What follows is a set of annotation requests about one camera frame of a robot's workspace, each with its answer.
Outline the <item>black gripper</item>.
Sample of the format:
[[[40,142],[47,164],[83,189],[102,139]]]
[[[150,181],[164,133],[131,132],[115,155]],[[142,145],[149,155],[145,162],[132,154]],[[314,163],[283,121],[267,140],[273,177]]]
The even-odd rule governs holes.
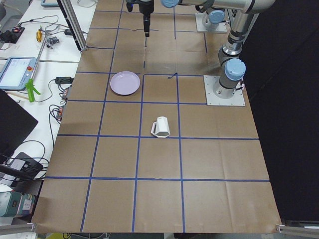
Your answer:
[[[126,7],[128,12],[133,11],[133,5],[137,4],[139,6],[140,13],[149,13],[143,15],[144,33],[145,37],[150,36],[150,25],[151,25],[151,15],[154,11],[154,1],[153,0],[126,0]]]

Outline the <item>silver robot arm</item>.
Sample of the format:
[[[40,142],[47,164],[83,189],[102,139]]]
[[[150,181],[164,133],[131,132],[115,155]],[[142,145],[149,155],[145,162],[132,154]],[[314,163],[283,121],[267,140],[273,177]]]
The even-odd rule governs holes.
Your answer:
[[[196,13],[197,32],[226,33],[225,10],[209,8],[204,13]]]
[[[213,85],[214,94],[221,99],[233,97],[239,90],[237,84],[243,79],[246,65],[239,59],[249,26],[255,15],[269,9],[273,0],[162,0],[166,8],[177,5],[194,5],[200,13],[206,13],[211,24],[220,23],[223,9],[236,10],[234,22],[225,44],[219,50],[218,58],[221,66],[221,75]]]

